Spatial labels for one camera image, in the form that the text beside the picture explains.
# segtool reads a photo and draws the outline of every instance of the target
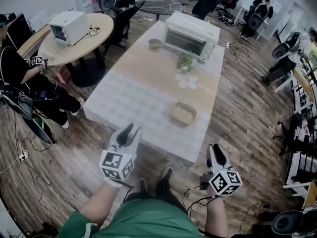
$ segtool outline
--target toaster oven window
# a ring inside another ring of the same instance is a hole
[[[183,35],[179,32],[175,32],[171,29],[167,30],[165,41],[173,46],[176,46],[186,51],[190,51],[198,56],[201,55],[206,44],[205,41],[199,41],[197,39]]]
[[[63,41],[66,41],[65,35],[63,33],[63,28],[60,26],[52,26],[52,30],[54,32],[54,35],[56,38],[61,39]]]

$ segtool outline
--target rectangular tray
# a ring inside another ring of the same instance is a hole
[[[169,116],[184,123],[191,125],[196,117],[197,111],[187,104],[174,101],[171,108],[169,109]]]

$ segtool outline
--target white microwave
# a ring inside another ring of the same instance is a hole
[[[80,11],[64,11],[49,26],[54,40],[64,45],[74,45],[89,32],[86,15]]]
[[[163,43],[185,54],[206,61],[220,36],[220,28],[193,16],[175,12],[165,23]]]

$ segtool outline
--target wooden floor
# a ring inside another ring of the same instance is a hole
[[[188,3],[186,12],[191,12],[193,3]],[[131,46],[153,24],[139,22],[145,16],[155,19],[155,15],[138,12],[131,21],[127,47]],[[209,18],[218,25],[217,18]],[[242,66],[259,77],[274,64],[271,52],[278,44],[272,37],[269,42],[251,39],[244,46],[239,40],[241,26],[228,27],[220,23],[221,39],[230,41],[238,50],[237,58]],[[106,66],[110,69],[121,57],[124,50],[111,47],[106,55]],[[80,89],[72,82],[66,86],[75,97],[87,99],[95,86]],[[272,140],[279,134],[277,121],[288,125],[293,111],[293,94],[289,87],[273,93],[273,86],[264,87],[259,78],[238,65],[234,51],[225,51],[221,79],[213,108],[210,124],[195,164],[187,163],[168,153],[158,152],[147,146],[141,146],[136,162],[137,168],[130,177],[134,184],[139,177],[149,179],[154,186],[160,170],[171,165],[175,175],[171,179],[173,193],[181,200],[186,188],[199,184],[199,177],[206,170],[206,148],[218,143],[229,155],[231,164],[240,173],[243,187],[233,196],[225,198],[230,233],[239,232],[240,223],[247,209],[254,203],[268,204],[273,208],[294,209],[294,201],[282,189],[286,175],[288,156],[279,157],[281,143]],[[78,117],[70,117],[70,128],[63,130],[52,121],[47,122],[55,134],[56,144],[44,152],[36,152],[29,141],[24,148],[29,151],[28,163],[46,182],[50,183],[68,202],[81,208],[103,182],[98,168],[99,158],[109,141],[110,133],[97,123],[87,120],[81,111]],[[14,114],[6,108],[0,108],[0,171],[15,160],[16,145],[14,139]],[[16,134],[21,141],[31,137],[34,147],[44,149],[46,144],[36,139],[20,117],[16,117]],[[52,212],[53,224],[60,228],[72,213],[73,208],[54,190],[46,185],[33,171],[35,184],[43,194],[41,203]],[[40,194],[35,189],[26,164],[19,161],[1,177],[1,194],[21,227],[26,230],[40,230],[42,222],[50,223],[50,213],[39,204]],[[111,210],[109,221],[125,196],[126,189],[120,191]],[[192,190],[185,197],[185,205],[198,200],[203,192]],[[247,232],[252,220],[261,207],[254,206],[242,226]],[[192,219],[199,227],[205,225],[206,208],[195,205]]]

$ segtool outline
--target paper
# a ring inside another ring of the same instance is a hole
[[[273,3],[273,11],[276,13],[276,14],[278,14],[279,13],[279,11],[281,10],[281,8],[282,8],[282,5],[280,5],[277,1],[274,1],[274,3]]]

